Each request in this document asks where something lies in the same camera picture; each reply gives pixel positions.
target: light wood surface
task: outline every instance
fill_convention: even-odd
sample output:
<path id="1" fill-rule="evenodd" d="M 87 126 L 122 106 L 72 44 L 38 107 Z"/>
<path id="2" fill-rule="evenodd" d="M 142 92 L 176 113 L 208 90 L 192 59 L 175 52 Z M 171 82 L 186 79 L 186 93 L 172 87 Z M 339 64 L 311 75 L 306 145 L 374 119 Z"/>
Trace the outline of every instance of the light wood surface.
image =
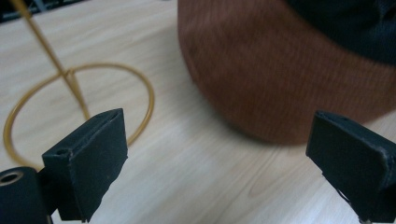
<path id="1" fill-rule="evenodd" d="M 253 140 L 227 125 L 191 82 L 177 42 L 177 1 L 91 0 L 35 16 L 65 67 L 125 63 L 154 86 L 148 128 L 92 218 L 98 223 L 359 223 L 305 146 Z M 24 92 L 53 75 L 22 21 L 0 25 L 0 125 Z M 92 114 L 123 107 L 132 133 L 148 105 L 141 82 L 113 70 L 78 74 Z M 14 140 L 35 162 L 83 122 L 62 81 L 17 117 Z M 396 113 L 366 124 L 396 140 Z M 18 166 L 0 148 L 0 170 Z M 53 215 L 55 223 L 62 223 Z"/>

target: gold rod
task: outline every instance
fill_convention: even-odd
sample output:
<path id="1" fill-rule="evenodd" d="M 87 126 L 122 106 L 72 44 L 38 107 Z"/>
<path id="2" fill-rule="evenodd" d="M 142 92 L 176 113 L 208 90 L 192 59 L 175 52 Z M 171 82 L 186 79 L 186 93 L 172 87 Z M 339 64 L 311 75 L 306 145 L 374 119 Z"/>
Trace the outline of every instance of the gold rod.
<path id="1" fill-rule="evenodd" d="M 75 77 L 72 77 L 72 81 L 67 79 L 68 72 L 64 71 L 64 67 L 62 66 L 61 62 L 59 59 L 56 57 L 55 52 L 52 50 L 50 47 L 49 42 L 47 39 L 41 34 L 41 31 L 39 30 L 38 26 L 35 24 L 35 22 L 31 19 L 32 14 L 29 12 L 27 9 L 27 6 L 22 0 L 10 0 L 12 5 L 21 13 L 21 15 L 24 17 L 26 20 L 27 24 L 35 34 L 35 37 L 37 38 L 38 42 L 40 43 L 41 47 L 46 51 L 47 56 L 53 63 L 53 65 L 56 67 L 58 70 L 58 73 L 62 76 L 64 82 L 66 83 L 67 87 L 70 89 L 70 91 L 73 93 L 73 95 L 76 97 L 79 106 L 81 107 L 82 111 L 84 112 L 84 117 L 85 119 L 90 118 L 90 114 L 88 111 L 88 108 L 84 102 L 84 99 L 82 97 L 81 91 L 78 87 L 78 82 Z"/>

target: gold wire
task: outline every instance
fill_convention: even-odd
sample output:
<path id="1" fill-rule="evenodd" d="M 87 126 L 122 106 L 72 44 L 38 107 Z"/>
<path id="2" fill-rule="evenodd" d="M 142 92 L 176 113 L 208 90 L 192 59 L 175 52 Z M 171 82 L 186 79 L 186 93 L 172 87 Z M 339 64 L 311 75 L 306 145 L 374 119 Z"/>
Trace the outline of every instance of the gold wire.
<path id="1" fill-rule="evenodd" d="M 145 130 L 147 127 L 149 120 L 151 119 L 151 115 L 154 109 L 154 89 L 152 88 L 151 83 L 149 80 L 139 71 L 136 69 L 119 64 L 119 63 L 89 63 L 89 64 L 84 64 L 78 67 L 70 68 L 68 70 L 64 70 L 62 67 L 61 62 L 58 60 L 56 57 L 55 53 L 53 52 L 50 44 L 46 40 L 46 38 L 41 34 L 40 30 L 38 29 L 38 26 L 35 24 L 33 20 L 31 20 L 32 15 L 30 12 L 27 10 L 26 5 L 21 1 L 21 0 L 10 0 L 11 3 L 14 5 L 14 7 L 22 14 L 22 16 L 25 18 L 27 21 L 28 25 L 30 26 L 31 30 L 34 32 L 35 37 L 37 38 L 38 42 L 41 44 L 43 49 L 46 51 L 47 56 L 50 58 L 54 66 L 58 70 L 58 74 L 47 78 L 43 80 L 42 82 L 36 84 L 33 86 L 32 89 L 30 89 L 28 92 L 26 92 L 22 98 L 17 102 L 17 104 L 14 106 L 14 108 L 11 110 L 9 113 L 7 120 L 6 120 L 6 125 L 4 127 L 4 132 L 3 132 L 3 139 L 4 139 L 4 145 L 6 147 L 6 152 L 8 156 L 14 160 L 16 163 L 19 163 L 24 166 L 31 166 L 36 168 L 37 170 L 40 170 L 40 165 L 34 164 L 33 162 L 30 162 L 26 160 L 23 156 L 21 156 L 17 150 L 14 147 L 14 143 L 12 140 L 12 127 L 15 122 L 16 117 L 18 116 L 19 112 L 23 108 L 23 106 L 27 103 L 27 101 L 32 98 L 34 94 L 36 94 L 39 90 L 43 89 L 47 85 L 49 85 L 51 82 L 55 81 L 58 78 L 62 78 L 64 82 L 66 83 L 67 87 L 69 90 L 73 93 L 73 95 L 76 97 L 78 100 L 78 104 L 84 114 L 85 119 L 89 119 L 91 116 L 88 111 L 88 107 L 86 106 L 84 99 L 81 94 L 80 87 L 78 85 L 78 80 L 76 78 L 76 72 L 82 71 L 82 70 L 87 70 L 87 69 L 92 69 L 92 68 L 116 68 L 116 69 L 121 69 L 121 70 L 126 70 L 140 78 L 141 81 L 145 84 L 147 90 L 148 90 L 148 110 L 146 112 L 146 116 L 143 118 L 142 122 L 140 125 L 137 127 L 136 131 L 130 135 L 127 138 L 127 144 L 130 146 L 136 138 Z"/>

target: table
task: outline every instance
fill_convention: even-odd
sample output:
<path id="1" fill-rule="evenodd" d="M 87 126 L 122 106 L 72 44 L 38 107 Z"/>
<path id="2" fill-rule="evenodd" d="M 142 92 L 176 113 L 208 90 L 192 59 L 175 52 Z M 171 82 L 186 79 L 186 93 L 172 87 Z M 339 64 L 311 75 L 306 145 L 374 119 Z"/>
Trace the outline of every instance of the table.
<path id="1" fill-rule="evenodd" d="M 191 81 L 177 42 L 177 1 L 91 0 L 35 16 L 65 67 L 135 66 L 152 82 L 151 122 L 92 218 L 98 223 L 359 223 L 305 154 L 238 132 Z M 40 80 L 53 75 L 22 21 L 0 26 L 0 125 Z M 137 78 L 112 70 L 78 75 L 92 114 L 123 107 L 126 132 L 144 117 Z M 35 162 L 83 122 L 62 81 L 42 90 L 17 118 L 14 140 Z M 396 112 L 365 124 L 396 140 Z M 18 166 L 0 148 L 0 170 Z M 55 223 L 62 223 L 57 213 Z"/>

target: wood grain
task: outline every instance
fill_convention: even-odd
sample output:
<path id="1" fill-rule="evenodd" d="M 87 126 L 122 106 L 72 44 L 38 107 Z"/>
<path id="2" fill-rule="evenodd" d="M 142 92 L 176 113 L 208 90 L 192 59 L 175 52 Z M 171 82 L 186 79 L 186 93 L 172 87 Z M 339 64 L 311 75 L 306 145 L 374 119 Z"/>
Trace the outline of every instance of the wood grain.
<path id="1" fill-rule="evenodd" d="M 191 82 L 177 42 L 177 1 L 91 0 L 35 16 L 65 67 L 125 63 L 152 82 L 152 121 L 92 223 L 359 223 L 305 154 L 251 139 L 227 125 Z M 0 26 L 0 125 L 51 67 L 22 21 Z M 127 133 L 144 117 L 147 93 L 113 70 L 78 74 L 92 114 L 122 107 Z M 61 81 L 22 110 L 14 128 L 20 153 L 41 154 L 83 122 Z M 396 113 L 366 124 L 396 140 Z M 0 168 L 18 166 L 0 148 Z M 61 223 L 53 215 L 55 223 Z"/>

